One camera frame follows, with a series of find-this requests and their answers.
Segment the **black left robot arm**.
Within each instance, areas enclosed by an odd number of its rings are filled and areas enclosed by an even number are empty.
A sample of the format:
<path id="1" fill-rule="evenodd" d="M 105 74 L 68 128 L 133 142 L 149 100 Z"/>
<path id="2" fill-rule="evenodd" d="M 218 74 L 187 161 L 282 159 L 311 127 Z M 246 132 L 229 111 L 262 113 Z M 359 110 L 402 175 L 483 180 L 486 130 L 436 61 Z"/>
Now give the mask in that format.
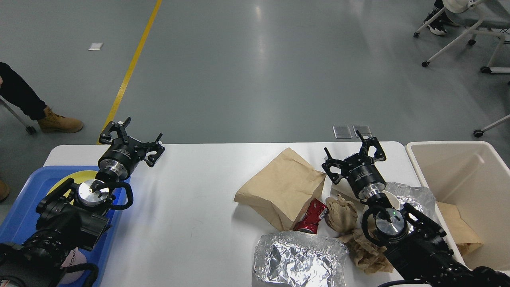
<path id="1" fill-rule="evenodd" d="M 91 287 L 100 269 L 94 263 L 65 265 L 74 249 L 92 251 L 111 227 L 113 210 L 133 205 L 132 187 L 126 180 L 141 161 L 153 167 L 165 151 L 159 134 L 141 142 L 126 133 L 131 118 L 109 122 L 99 143 L 108 145 L 98 161 L 94 178 L 78 183 L 68 178 L 36 206 L 36 231 L 22 244 L 1 244 L 1 282 L 8 287 L 56 287 L 66 274 L 89 271 L 82 284 Z"/>

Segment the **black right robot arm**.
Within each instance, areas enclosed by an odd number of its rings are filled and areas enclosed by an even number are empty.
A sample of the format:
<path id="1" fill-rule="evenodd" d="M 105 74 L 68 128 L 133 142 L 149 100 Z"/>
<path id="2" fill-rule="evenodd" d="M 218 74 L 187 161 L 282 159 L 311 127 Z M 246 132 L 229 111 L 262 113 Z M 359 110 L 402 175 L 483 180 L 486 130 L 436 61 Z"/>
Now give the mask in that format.
<path id="1" fill-rule="evenodd" d="M 508 287 L 509 276 L 490 267 L 469 269 L 454 259 L 445 242 L 446 231 L 409 203 L 392 204 L 384 194 L 387 183 L 375 166 L 386 155 L 376 137 L 365 138 L 359 152 L 335 159 L 325 148 L 322 168 L 333 184 L 349 183 L 355 197 L 366 205 L 362 217 L 364 237 L 385 247 L 385 257 L 402 276 L 386 287 L 404 284 L 428 284 L 432 287 Z"/>

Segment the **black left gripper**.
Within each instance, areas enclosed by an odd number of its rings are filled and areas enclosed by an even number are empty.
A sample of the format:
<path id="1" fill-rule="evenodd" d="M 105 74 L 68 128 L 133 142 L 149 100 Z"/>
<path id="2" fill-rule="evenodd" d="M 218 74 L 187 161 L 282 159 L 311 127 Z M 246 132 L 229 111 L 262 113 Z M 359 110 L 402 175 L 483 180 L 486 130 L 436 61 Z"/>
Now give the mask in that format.
<path id="1" fill-rule="evenodd" d="M 98 143 L 110 145 L 98 161 L 98 180 L 126 180 L 131 176 L 140 161 L 154 167 L 165 151 L 160 133 L 153 142 L 133 140 L 126 133 L 131 117 L 125 121 L 109 122 L 100 133 Z"/>

